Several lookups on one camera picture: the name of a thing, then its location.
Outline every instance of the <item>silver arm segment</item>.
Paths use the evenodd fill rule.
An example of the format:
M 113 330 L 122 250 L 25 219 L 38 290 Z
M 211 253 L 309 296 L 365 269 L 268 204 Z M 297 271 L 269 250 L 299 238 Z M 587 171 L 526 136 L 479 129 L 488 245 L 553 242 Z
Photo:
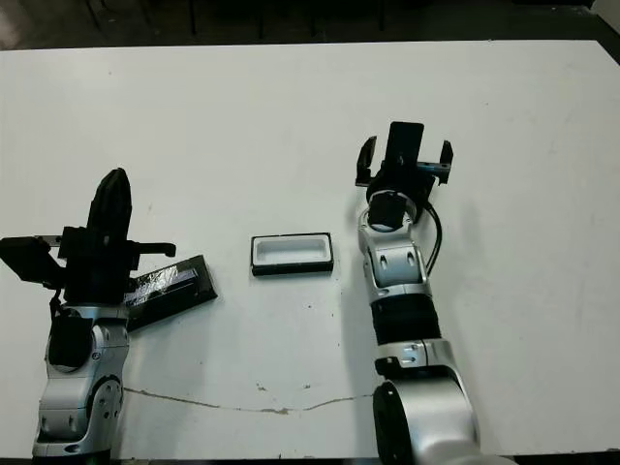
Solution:
M 402 227 L 390 229 L 370 225 L 366 210 L 358 222 L 359 248 L 379 341 L 376 366 L 387 378 L 373 396 L 379 455 L 386 465 L 512 463 L 481 454 L 478 422 L 450 341 L 432 331 L 428 332 L 431 337 L 403 340 L 391 326 L 382 324 L 390 318 L 389 312 L 402 313 L 408 296 L 412 305 L 416 302 L 413 296 L 427 298 L 423 301 L 430 301 L 430 307 L 424 311 L 434 315 L 428 276 L 413 241 L 414 217 L 415 211 L 410 209 Z M 417 311 L 412 306 L 412 317 Z M 412 327 L 416 323 L 415 318 L 411 320 Z
M 123 365 L 129 351 L 126 307 L 65 304 L 63 311 L 92 319 L 92 347 L 86 362 L 74 368 L 51 364 L 47 344 L 47 385 L 39 405 L 35 457 L 110 450 L 123 403 Z

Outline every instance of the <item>black joint cover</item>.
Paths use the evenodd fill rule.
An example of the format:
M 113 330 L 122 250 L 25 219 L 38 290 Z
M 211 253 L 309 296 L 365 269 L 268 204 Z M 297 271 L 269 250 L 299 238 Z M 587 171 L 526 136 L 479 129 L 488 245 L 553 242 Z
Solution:
M 92 327 L 90 318 L 54 317 L 49 333 L 49 363 L 81 367 L 90 356 Z
M 382 298 L 371 308 L 379 345 L 441 337 L 433 299 L 426 294 Z
M 413 465 L 407 416 L 398 391 L 383 383 L 372 396 L 377 450 L 384 465 Z
M 368 223 L 398 230 L 403 226 L 406 206 L 407 200 L 394 192 L 375 194 L 368 208 Z

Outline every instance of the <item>black cable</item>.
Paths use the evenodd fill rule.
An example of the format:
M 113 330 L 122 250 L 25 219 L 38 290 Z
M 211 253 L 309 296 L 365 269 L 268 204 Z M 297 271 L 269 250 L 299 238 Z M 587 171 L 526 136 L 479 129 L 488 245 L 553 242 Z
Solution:
M 430 201 L 425 202 L 422 207 L 428 212 L 430 217 L 435 222 L 435 229 L 437 230 L 437 235 L 435 236 L 435 245 L 433 246 L 433 251 L 430 253 L 430 257 L 428 262 L 426 263 L 426 274 L 430 275 L 430 272 L 433 270 L 433 266 L 435 266 L 435 262 L 437 262 L 437 256 L 439 255 L 439 250 L 442 247 L 442 238 L 443 238 L 443 230 L 442 230 L 442 222 L 439 219 L 439 215 L 433 205 L 430 204 Z

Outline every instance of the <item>dark floor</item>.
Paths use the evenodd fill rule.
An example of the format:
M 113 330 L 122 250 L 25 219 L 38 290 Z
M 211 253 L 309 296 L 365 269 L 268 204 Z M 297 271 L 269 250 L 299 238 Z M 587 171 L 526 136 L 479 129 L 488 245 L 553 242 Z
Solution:
M 0 0 L 0 48 L 580 39 L 599 41 L 620 63 L 620 36 L 587 6 L 578 5 L 587 2 L 565 1 L 564 5 L 546 6 L 537 5 L 540 2 L 535 0 L 515 3 Z M 620 452 L 517 457 L 517 461 L 523 465 L 620 464 Z M 0 459 L 0 464 L 27 462 Z

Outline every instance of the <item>white table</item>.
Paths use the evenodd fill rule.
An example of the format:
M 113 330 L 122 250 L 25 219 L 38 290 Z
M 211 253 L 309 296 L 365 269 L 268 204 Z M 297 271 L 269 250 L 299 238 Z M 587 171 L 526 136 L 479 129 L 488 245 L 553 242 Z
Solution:
M 483 449 L 620 447 L 620 68 L 598 44 L 4 52 L 0 111 L 0 235 L 84 225 L 121 166 L 131 238 L 204 254 L 220 293 L 134 334 L 117 456 L 376 454 L 354 178 L 393 120 L 426 125 L 422 159 L 454 147 L 432 286 Z M 330 276 L 250 274 L 250 236 L 325 231 Z M 49 298 L 0 266 L 1 456 L 30 454 Z

